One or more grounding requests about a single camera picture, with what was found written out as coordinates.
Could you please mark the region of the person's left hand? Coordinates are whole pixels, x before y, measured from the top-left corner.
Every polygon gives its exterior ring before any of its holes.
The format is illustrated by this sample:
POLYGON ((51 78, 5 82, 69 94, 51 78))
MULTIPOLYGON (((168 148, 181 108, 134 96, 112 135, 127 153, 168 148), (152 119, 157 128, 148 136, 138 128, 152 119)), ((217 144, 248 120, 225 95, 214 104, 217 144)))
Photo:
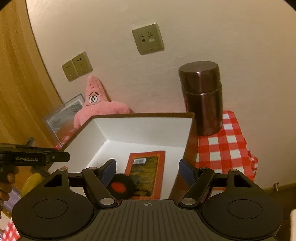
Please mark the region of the person's left hand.
POLYGON ((15 183, 16 174, 19 173, 19 168, 17 166, 11 166, 11 168, 12 171, 7 174, 6 180, 1 181, 1 211, 3 210, 4 202, 9 201, 12 184, 15 183))

